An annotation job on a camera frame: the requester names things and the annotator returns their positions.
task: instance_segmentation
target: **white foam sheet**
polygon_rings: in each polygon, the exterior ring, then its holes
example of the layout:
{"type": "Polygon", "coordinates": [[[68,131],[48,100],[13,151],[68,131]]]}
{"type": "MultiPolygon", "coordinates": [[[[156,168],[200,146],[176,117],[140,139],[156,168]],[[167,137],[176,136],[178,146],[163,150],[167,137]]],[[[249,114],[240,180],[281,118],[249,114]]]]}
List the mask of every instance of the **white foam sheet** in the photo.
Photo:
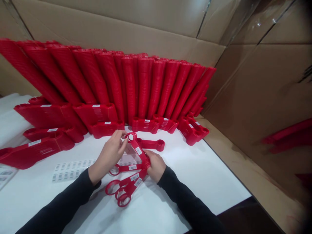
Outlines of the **white foam sheet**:
{"type": "MultiPolygon", "coordinates": [[[[232,174],[205,141],[194,146],[186,144],[180,131],[169,134],[159,130],[156,135],[138,132],[146,140],[165,141],[159,154],[181,182],[186,184],[210,210],[218,215],[250,197],[250,193],[232,174]]],[[[19,170],[0,191],[0,233],[15,233],[43,206],[47,205],[72,181],[52,183],[57,163],[97,158],[109,137],[85,140],[70,151],[52,155],[26,170],[19,170]]],[[[123,179],[132,173],[106,175],[91,201],[79,208],[63,233],[185,233],[191,227],[165,191],[149,177],[133,193],[130,204],[117,206],[114,196],[103,188],[113,179],[123,179]]]]}

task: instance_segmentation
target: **person's right hand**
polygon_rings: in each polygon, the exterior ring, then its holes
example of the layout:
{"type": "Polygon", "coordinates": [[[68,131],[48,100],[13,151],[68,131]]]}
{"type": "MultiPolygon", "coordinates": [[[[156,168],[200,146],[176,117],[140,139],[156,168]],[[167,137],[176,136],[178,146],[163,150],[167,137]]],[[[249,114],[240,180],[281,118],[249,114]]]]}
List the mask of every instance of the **person's right hand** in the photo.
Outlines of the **person's right hand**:
{"type": "Polygon", "coordinates": [[[166,164],[159,154],[150,150],[144,150],[144,152],[150,158],[150,167],[147,169],[147,173],[156,183],[158,183],[166,169],[166,164]]]}

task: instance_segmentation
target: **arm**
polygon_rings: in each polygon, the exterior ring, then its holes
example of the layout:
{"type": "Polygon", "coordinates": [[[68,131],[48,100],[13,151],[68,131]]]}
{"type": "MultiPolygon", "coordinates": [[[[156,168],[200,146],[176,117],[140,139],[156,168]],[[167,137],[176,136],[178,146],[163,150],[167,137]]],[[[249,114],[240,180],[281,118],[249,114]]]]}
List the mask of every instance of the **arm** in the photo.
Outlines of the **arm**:
{"type": "Polygon", "coordinates": [[[159,154],[146,150],[150,157],[150,177],[168,194],[169,198],[178,205],[196,233],[225,233],[225,228],[209,208],[197,198],[192,191],[181,183],[173,170],[166,166],[159,154]]]}
{"type": "Polygon", "coordinates": [[[128,138],[123,142],[120,138],[124,138],[125,134],[125,131],[116,130],[105,143],[96,162],[31,218],[17,234],[61,233],[78,208],[86,204],[93,191],[101,185],[101,179],[123,155],[128,138]]]}

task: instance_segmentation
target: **finger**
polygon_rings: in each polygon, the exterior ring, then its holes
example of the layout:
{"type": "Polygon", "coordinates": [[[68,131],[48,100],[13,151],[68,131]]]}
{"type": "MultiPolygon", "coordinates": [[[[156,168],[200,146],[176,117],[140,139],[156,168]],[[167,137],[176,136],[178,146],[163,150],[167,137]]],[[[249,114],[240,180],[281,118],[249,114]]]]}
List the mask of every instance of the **finger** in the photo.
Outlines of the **finger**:
{"type": "Polygon", "coordinates": [[[126,138],[124,141],[123,141],[123,144],[121,145],[120,149],[118,150],[118,153],[123,155],[124,154],[124,150],[126,149],[127,147],[127,143],[128,143],[128,138],[126,138]]]}

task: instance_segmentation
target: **hand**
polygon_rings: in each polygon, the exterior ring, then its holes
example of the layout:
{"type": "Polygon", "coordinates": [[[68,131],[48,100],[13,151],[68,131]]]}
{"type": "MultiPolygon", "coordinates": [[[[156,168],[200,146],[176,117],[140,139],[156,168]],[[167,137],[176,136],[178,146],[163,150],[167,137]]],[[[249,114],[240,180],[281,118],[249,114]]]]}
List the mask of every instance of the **hand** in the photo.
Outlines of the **hand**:
{"type": "Polygon", "coordinates": [[[128,138],[125,139],[126,134],[125,130],[116,130],[104,144],[96,162],[89,167],[89,177],[93,185],[96,185],[118,163],[124,154],[128,143],[128,138]]]}
{"type": "Polygon", "coordinates": [[[163,176],[167,165],[159,154],[150,150],[144,150],[144,152],[150,158],[150,167],[147,169],[147,173],[156,183],[158,183],[163,176]]]}

